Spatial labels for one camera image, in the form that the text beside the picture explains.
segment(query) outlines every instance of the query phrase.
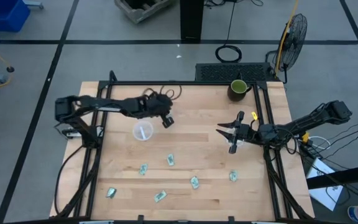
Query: blue bin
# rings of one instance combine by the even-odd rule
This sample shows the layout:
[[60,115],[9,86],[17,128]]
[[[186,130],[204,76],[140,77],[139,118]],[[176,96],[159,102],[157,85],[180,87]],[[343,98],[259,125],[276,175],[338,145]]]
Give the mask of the blue bin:
[[29,15],[23,0],[0,0],[0,31],[19,32]]

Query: electric fan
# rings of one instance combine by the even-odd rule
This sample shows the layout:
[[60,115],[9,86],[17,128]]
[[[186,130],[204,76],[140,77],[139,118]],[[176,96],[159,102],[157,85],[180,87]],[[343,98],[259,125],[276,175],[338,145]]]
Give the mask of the electric fan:
[[289,26],[287,24],[284,29],[278,49],[266,54],[265,62],[267,62],[270,54],[275,54],[272,61],[275,67],[271,67],[270,72],[275,77],[277,77],[278,71],[284,72],[285,81],[283,83],[287,83],[287,70],[296,62],[301,52],[307,28],[308,21],[304,15],[293,16]]

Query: green mug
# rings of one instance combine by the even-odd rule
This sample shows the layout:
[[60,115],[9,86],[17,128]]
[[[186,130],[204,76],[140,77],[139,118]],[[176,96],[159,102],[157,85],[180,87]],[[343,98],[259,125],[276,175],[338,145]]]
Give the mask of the green mug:
[[251,88],[242,80],[234,80],[227,89],[227,96],[231,101],[238,102],[246,97]]

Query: clear plastic cup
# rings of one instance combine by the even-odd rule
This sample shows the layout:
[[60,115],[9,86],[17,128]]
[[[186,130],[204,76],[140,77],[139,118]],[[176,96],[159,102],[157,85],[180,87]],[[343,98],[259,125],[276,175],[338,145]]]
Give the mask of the clear plastic cup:
[[[233,134],[234,133],[234,128],[227,128],[225,130],[225,132]],[[224,138],[226,140],[226,143],[228,143],[230,146],[232,146],[232,143],[229,142],[229,140],[227,140],[226,138]],[[242,146],[244,144],[243,141],[237,140],[237,146]]]
[[132,133],[139,141],[147,141],[153,135],[153,125],[148,121],[139,121],[135,124]]

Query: table leg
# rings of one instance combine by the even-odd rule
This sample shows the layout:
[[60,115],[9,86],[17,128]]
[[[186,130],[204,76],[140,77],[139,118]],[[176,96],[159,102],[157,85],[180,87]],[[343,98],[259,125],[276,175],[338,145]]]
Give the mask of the table leg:
[[180,36],[182,40],[201,40],[204,0],[180,0]]

